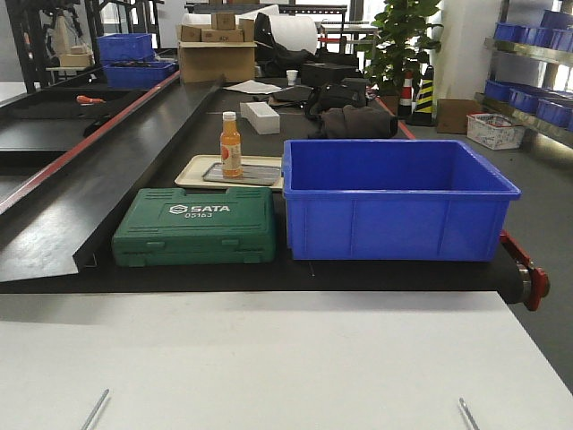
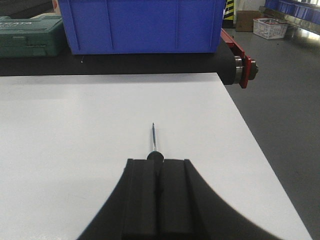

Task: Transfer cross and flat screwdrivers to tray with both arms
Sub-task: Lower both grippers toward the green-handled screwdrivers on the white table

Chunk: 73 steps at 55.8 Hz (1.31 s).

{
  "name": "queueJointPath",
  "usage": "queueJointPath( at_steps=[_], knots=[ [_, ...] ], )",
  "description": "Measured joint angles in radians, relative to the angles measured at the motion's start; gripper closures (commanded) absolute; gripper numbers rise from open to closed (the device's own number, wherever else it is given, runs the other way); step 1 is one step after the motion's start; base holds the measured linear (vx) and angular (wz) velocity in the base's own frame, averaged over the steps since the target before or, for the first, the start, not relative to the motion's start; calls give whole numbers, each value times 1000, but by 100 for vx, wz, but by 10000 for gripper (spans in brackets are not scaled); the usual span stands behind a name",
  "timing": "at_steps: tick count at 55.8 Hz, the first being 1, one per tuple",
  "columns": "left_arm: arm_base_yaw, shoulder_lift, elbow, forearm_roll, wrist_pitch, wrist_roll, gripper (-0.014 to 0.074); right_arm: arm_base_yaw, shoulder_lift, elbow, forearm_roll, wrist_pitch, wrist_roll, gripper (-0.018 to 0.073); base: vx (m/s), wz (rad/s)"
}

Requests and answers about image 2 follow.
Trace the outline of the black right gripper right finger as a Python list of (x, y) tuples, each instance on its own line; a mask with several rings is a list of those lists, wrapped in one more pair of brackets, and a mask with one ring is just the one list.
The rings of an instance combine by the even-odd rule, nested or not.
[(159, 175), (162, 240), (276, 240), (226, 203), (190, 160), (166, 159)]

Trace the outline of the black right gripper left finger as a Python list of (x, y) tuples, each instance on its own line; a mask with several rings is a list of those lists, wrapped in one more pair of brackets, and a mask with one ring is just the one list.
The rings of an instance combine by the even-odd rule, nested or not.
[(157, 239), (156, 190), (154, 162), (128, 159), (117, 185), (81, 239)]

